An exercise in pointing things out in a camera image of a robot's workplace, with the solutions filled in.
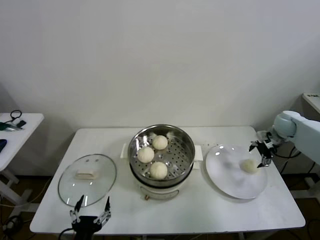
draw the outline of white plate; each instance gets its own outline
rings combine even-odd
[[[243,146],[218,145],[206,156],[205,167],[213,183],[226,194],[254,199],[266,188],[267,173],[264,167],[254,174],[243,171],[240,163],[246,159],[256,160],[257,165],[261,162]]]

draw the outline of cable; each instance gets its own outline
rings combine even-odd
[[[59,237],[58,237],[58,240],[61,240],[62,234],[64,234],[64,233],[67,232],[67,231],[71,231],[71,230],[73,230],[73,228],[66,228],[65,230],[63,230],[62,232],[60,232]]]
[[[283,159],[293,159],[293,158],[298,157],[298,156],[301,154],[301,152],[298,152],[296,155],[293,155],[293,156],[280,156],[280,155],[276,154],[275,152],[274,152],[273,154],[274,154],[275,156],[279,157],[279,158],[283,158]]]
[[[288,158],[288,160],[284,163],[283,168],[282,168],[282,170],[280,171],[280,174],[282,174],[282,173],[284,172],[284,170],[285,170],[285,168],[286,168],[289,160],[290,160],[291,158],[293,158],[293,156],[291,156],[291,155],[293,154],[293,152],[294,152],[295,149],[296,149],[295,146],[291,149],[290,154],[289,154],[289,158]]]
[[[307,172],[307,174],[311,173],[312,169],[314,169],[316,165],[316,162],[314,161],[313,164],[312,164],[312,167],[310,168],[310,170]]]
[[[197,236],[195,236],[195,237],[193,237],[193,238],[190,238],[189,240],[195,240],[195,239],[197,239],[198,237],[200,237],[202,234],[199,234],[199,235],[197,235]]]
[[[7,207],[7,208],[15,208],[15,207],[22,207],[22,206],[24,206],[24,205],[28,205],[28,204],[32,203],[33,201],[37,200],[37,199],[41,196],[41,194],[45,191],[46,186],[47,186],[48,183],[52,180],[52,178],[53,178],[53,177],[50,177],[49,180],[46,181],[46,183],[45,183],[44,187],[42,188],[41,192],[38,194],[38,196],[36,196],[36,197],[35,197],[34,199],[32,199],[31,201],[28,201],[28,202],[26,202],[26,203],[24,203],[24,204],[21,204],[21,205],[6,205],[6,204],[0,204],[0,206],[1,206],[1,207],[2,207],[2,206],[3,206],[3,207]]]
[[[294,236],[296,239],[298,240],[302,240],[301,237],[299,237],[296,233],[294,233],[293,231],[287,230],[292,236]]]
[[[12,114],[14,114],[15,112],[18,112],[18,113],[19,113],[19,116],[13,116]],[[10,122],[13,122],[15,119],[20,118],[21,115],[22,115],[22,111],[20,111],[20,110],[18,110],[18,109],[17,109],[17,110],[13,110],[12,112],[10,112],[11,120],[5,121],[4,123],[7,124],[7,123],[10,123]]]
[[[316,165],[316,163],[314,162],[314,163],[312,164],[311,168],[309,169],[309,171],[307,172],[308,174],[312,171],[312,169],[314,169],[315,165]],[[292,187],[294,187],[294,186],[296,186],[296,185],[298,185],[298,184],[302,183],[304,180],[305,180],[305,178],[303,178],[303,179],[301,179],[301,180],[297,181],[296,183],[294,183],[294,184],[292,184],[292,185],[288,186],[288,189],[290,189],[290,188],[292,188]]]

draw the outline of floor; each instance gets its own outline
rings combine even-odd
[[[313,178],[317,176],[315,174],[309,175]],[[307,189],[307,185],[303,181],[306,175],[295,174],[295,175],[284,175],[283,179],[290,190],[304,190]],[[18,194],[22,194],[24,189],[32,188],[33,193],[30,199],[35,198],[43,189],[45,183],[48,181],[48,177],[18,177],[20,179],[19,184],[12,185],[12,189],[14,189]],[[35,200],[35,203],[40,203],[44,192],[40,195],[40,197]],[[291,230],[281,230],[270,236],[268,240],[319,240],[320,239],[320,205],[315,199],[298,199],[296,200],[302,214],[305,217],[307,222],[304,228],[299,229],[291,229]],[[10,205],[6,199],[2,201],[2,204]],[[2,214],[2,221],[5,221],[10,212],[11,208],[1,207],[0,211]],[[54,235],[44,235],[44,234],[36,234],[34,235],[29,230],[30,221],[33,217],[34,213],[26,213],[23,212],[21,214],[22,219],[25,223],[22,226],[22,229],[14,233],[8,238],[9,240],[56,240],[57,237]],[[245,233],[246,237],[249,237],[252,233]],[[197,235],[165,235],[161,236],[162,239],[165,240],[238,240],[238,234],[236,233],[226,233],[226,234],[203,234],[197,237]],[[135,237],[130,236],[95,236],[94,240],[132,240]],[[4,236],[3,232],[0,232],[0,240],[6,240],[6,236]]]

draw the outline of white wall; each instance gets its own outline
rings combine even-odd
[[[0,1],[0,107],[45,122],[11,168],[55,172],[78,128],[252,125],[320,90],[317,0]]]

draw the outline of metal rim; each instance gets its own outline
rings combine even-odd
[[[100,154],[100,153],[88,154],[88,155],[79,157],[78,159],[74,160],[69,166],[67,166],[67,167],[64,169],[63,173],[61,174],[61,176],[60,176],[60,178],[59,178],[57,191],[58,191],[59,198],[61,199],[61,201],[62,201],[64,204],[66,204],[66,203],[65,203],[65,201],[63,200],[63,198],[61,197],[60,192],[59,192],[60,181],[61,181],[61,178],[62,178],[63,174],[64,174],[64,173],[66,172],[66,170],[67,170],[68,168],[70,168],[71,165],[74,164],[75,162],[77,162],[77,161],[79,161],[79,160],[81,160],[81,159],[83,159],[83,158],[86,158],[86,157],[89,157],[89,156],[93,156],[93,155],[104,156],[104,157],[106,157],[107,159],[109,159],[109,160],[112,162],[112,164],[114,165],[114,171],[115,171],[114,180],[113,180],[113,183],[111,184],[111,186],[109,187],[109,189],[105,192],[105,195],[103,195],[102,197],[100,197],[98,200],[92,202],[91,204],[88,204],[88,205],[86,205],[86,206],[81,206],[81,207],[82,207],[82,208],[85,208],[85,207],[91,206],[92,204],[97,203],[98,201],[100,201],[101,199],[103,199],[103,198],[107,195],[107,193],[112,189],[112,187],[114,186],[114,184],[115,184],[115,182],[116,182],[116,179],[117,179],[118,173],[117,173],[117,166],[116,166],[115,162],[112,160],[111,157],[109,157],[109,156],[107,156],[107,155],[104,155],[104,154]]]
[[[165,136],[169,143],[164,150],[156,150],[152,146],[156,135]],[[137,159],[137,150],[152,147],[154,159],[149,163],[141,163]],[[133,175],[143,184],[152,188],[168,188],[181,183],[190,174],[195,157],[195,145],[191,137],[181,128],[168,124],[154,124],[134,135],[128,147],[128,158]],[[154,162],[163,162],[168,167],[165,179],[153,179],[149,169]]]

